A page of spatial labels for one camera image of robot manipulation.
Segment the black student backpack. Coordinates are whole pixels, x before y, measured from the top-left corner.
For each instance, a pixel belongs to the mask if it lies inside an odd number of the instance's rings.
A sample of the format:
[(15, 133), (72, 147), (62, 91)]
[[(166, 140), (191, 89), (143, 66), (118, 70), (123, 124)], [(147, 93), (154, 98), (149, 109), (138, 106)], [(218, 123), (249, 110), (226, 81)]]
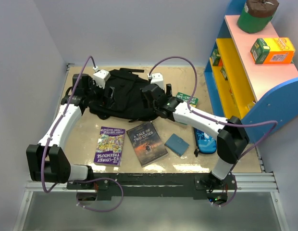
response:
[(100, 119), (117, 117), (134, 121), (151, 121), (158, 116), (152, 108), (145, 107), (141, 89), (149, 81), (140, 78), (137, 73), (144, 69), (120, 68), (109, 71), (105, 89), (100, 89), (96, 97), (88, 104), (89, 111)]

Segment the blue leather wallet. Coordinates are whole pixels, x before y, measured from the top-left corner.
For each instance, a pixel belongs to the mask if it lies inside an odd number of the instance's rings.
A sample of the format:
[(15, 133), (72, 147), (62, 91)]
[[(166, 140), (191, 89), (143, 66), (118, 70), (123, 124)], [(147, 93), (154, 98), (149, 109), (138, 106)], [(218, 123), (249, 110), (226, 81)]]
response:
[(176, 134), (172, 134), (166, 141), (165, 146), (171, 149), (178, 156), (182, 156), (189, 148), (189, 144)]

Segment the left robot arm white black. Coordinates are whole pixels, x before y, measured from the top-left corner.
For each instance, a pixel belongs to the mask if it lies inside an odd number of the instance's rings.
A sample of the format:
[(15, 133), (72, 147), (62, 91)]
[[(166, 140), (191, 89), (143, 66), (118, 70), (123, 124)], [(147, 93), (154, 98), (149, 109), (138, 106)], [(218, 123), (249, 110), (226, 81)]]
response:
[(97, 77), (82, 74), (76, 84), (77, 78), (77, 74), (73, 75), (73, 85), (62, 98), (58, 114), (48, 132), (38, 144), (27, 147), (26, 157), (33, 181), (41, 181), (43, 173), (45, 182), (66, 183), (77, 180), (84, 189), (91, 188), (95, 183), (95, 177), (89, 174), (89, 167), (70, 164), (63, 151), (89, 101), (102, 91)]

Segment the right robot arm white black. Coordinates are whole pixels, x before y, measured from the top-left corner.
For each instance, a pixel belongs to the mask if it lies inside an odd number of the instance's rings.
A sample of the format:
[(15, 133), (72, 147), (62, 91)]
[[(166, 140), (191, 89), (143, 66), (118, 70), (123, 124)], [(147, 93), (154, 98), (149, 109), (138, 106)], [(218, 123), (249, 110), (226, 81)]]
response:
[(226, 177), (238, 162), (247, 144), (248, 135), (241, 120), (235, 116), (227, 119), (190, 107), (187, 102), (172, 95), (172, 87), (167, 91), (157, 84), (149, 84), (141, 89), (145, 107), (152, 108), (161, 118), (190, 125), (212, 136), (217, 143), (218, 161), (209, 175), (202, 181), (208, 187), (220, 189), (226, 184)]

